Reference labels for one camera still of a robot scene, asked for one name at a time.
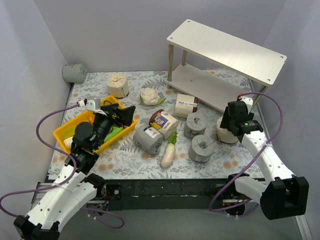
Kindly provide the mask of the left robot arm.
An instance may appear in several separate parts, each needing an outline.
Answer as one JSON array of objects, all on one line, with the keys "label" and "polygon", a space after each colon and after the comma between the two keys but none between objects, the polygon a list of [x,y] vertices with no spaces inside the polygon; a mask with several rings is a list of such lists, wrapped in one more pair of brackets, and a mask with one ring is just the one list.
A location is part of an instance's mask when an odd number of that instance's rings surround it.
[{"label": "left robot arm", "polygon": [[136,107],[120,109],[118,104],[93,111],[93,123],[83,121],[74,130],[70,154],[58,178],[38,204],[25,216],[18,215],[14,226],[24,240],[57,240],[64,225],[91,199],[106,196],[106,181],[90,170],[97,162],[96,153],[113,126],[130,126]]}]

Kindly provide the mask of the cream roll with label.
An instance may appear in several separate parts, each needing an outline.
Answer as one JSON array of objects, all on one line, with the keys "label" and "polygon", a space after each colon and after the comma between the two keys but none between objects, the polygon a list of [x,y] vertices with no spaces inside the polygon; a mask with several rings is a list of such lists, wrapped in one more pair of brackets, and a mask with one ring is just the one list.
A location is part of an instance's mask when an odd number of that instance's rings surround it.
[{"label": "cream roll with label", "polygon": [[197,97],[179,93],[176,97],[173,115],[186,119],[189,114],[197,112],[198,103]]}]

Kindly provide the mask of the cream roll with cartoon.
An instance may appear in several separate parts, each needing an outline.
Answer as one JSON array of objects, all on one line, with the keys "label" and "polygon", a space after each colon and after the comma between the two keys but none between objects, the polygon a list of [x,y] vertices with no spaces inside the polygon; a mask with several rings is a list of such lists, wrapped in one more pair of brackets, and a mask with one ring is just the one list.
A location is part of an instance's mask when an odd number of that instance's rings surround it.
[{"label": "cream roll with cartoon", "polygon": [[179,121],[168,112],[160,109],[149,119],[149,125],[156,129],[166,140],[177,129]]}]

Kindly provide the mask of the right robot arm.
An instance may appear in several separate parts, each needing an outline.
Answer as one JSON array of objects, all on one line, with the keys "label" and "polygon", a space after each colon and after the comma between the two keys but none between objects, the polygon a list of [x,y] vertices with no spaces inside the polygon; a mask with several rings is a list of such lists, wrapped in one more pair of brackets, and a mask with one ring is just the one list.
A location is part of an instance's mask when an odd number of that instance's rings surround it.
[{"label": "right robot arm", "polygon": [[260,205],[269,220],[304,215],[309,193],[307,179],[296,176],[284,165],[267,142],[262,126],[253,117],[244,101],[231,101],[225,108],[220,126],[237,137],[256,158],[265,184],[242,173],[226,186],[227,195],[232,199],[246,195]]}]

